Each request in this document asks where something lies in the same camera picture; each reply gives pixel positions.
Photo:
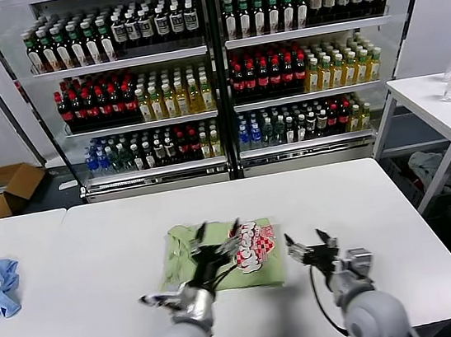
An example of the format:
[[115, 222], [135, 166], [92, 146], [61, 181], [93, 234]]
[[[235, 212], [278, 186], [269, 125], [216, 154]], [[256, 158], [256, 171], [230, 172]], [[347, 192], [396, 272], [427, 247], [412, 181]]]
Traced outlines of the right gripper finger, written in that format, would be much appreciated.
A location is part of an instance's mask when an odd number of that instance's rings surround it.
[[300, 264], [308, 264], [307, 255], [310, 252], [309, 248], [294, 241], [288, 234], [284, 234], [284, 240], [289, 256]]
[[317, 236], [322, 240], [322, 243], [324, 243], [329, 249], [332, 250], [338, 248], [337, 239], [335, 237], [329, 236], [327, 232], [320, 229], [316, 229], [315, 232], [317, 233]]

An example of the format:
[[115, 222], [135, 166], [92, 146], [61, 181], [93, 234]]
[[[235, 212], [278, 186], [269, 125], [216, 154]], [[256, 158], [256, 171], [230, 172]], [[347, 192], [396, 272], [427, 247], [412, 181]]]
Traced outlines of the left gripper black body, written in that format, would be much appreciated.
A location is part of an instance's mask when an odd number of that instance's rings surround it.
[[191, 256], [195, 263], [193, 284], [202, 285], [214, 281], [220, 267], [229, 264], [230, 256], [221, 245], [199, 247]]

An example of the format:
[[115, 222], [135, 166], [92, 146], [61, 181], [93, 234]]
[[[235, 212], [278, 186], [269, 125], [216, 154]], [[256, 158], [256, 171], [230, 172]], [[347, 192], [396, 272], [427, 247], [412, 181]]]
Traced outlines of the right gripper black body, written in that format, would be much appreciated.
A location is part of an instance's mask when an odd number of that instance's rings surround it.
[[308, 247], [305, 251], [305, 264], [318, 269], [323, 276], [331, 276], [335, 271], [339, 248], [328, 244]]

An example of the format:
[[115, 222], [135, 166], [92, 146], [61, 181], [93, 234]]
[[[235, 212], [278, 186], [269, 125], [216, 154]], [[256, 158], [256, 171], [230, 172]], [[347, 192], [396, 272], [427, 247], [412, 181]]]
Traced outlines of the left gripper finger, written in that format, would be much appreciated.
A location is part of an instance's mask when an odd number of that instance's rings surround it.
[[218, 247], [217, 252], [221, 255], [236, 254], [240, 246], [241, 237], [241, 223], [240, 218], [237, 218], [233, 223], [230, 231], [230, 237]]
[[195, 232], [195, 236], [190, 241], [189, 247], [190, 247], [190, 254], [195, 255], [200, 252], [200, 247], [204, 241], [204, 235], [206, 230], [207, 222], [204, 222], [200, 225], [200, 227]]

